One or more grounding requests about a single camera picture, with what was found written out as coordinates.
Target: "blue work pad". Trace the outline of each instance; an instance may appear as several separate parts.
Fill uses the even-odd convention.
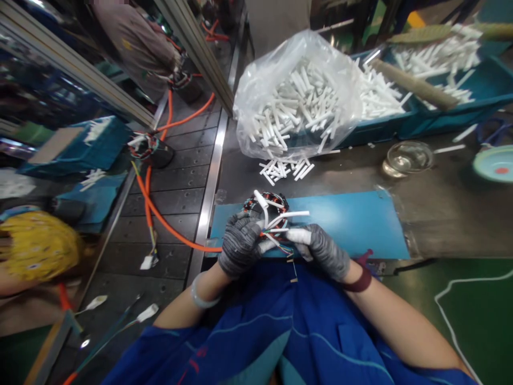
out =
[[[291,198],[287,201],[289,211],[310,211],[309,217],[289,218],[288,227],[317,223],[352,258],[372,249],[372,258],[410,259],[394,203],[384,191]],[[210,246],[218,247],[222,244],[228,218],[241,209],[242,203],[215,207]],[[277,249],[265,255],[283,256]]]
[[[83,233],[100,233],[102,231],[103,221],[107,218],[118,194],[118,188],[126,177],[126,172],[104,176],[86,191],[80,192],[83,185],[78,183],[72,191],[59,195],[59,198],[62,199],[87,203],[85,213],[75,229]]]

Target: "blue storage bin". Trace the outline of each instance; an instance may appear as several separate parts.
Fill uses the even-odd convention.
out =
[[[102,133],[96,140],[86,144],[84,139],[91,126],[106,123],[107,119],[109,122]],[[18,173],[44,178],[64,176],[92,168],[108,170],[133,134],[132,130],[115,116],[88,120],[71,127],[84,127],[84,131],[54,161],[40,165],[25,163],[18,169]]]
[[[366,57],[371,51],[358,53],[352,55],[351,58],[360,60]],[[341,149],[349,146],[362,145],[367,143],[378,143],[392,140],[395,134],[412,118],[416,115],[415,105],[411,102],[411,97],[404,109],[407,110],[404,114],[390,115],[373,120],[364,120],[358,123],[355,129],[335,148]]]
[[[490,118],[498,109],[513,102],[513,73],[494,56],[487,57],[463,84],[472,91],[475,102],[464,103],[442,112],[430,111],[417,98],[412,97],[417,114],[406,121],[398,131],[401,140],[425,135],[459,131]],[[456,82],[464,76],[460,71]],[[446,84],[447,74],[428,79],[433,85]]]

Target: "plastic bag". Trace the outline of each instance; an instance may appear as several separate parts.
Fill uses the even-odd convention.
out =
[[[297,160],[331,151],[361,118],[360,89],[349,56],[316,32],[295,34],[249,64],[240,79],[234,114],[242,153]]]

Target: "blue work uniform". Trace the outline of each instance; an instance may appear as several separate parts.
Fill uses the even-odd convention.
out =
[[[104,384],[445,384],[459,369],[401,362],[343,293],[309,266],[261,261],[213,328],[148,327]]]

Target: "glove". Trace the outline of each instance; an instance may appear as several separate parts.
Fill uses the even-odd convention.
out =
[[[267,251],[275,247],[269,240],[259,242],[263,221],[251,213],[241,211],[228,220],[223,237],[223,251],[219,265],[232,279],[248,271]]]
[[[351,259],[349,254],[342,250],[332,237],[317,224],[306,225],[301,228],[290,229],[286,237],[298,244],[297,249],[308,260],[308,251],[334,280],[341,281],[349,271]]]

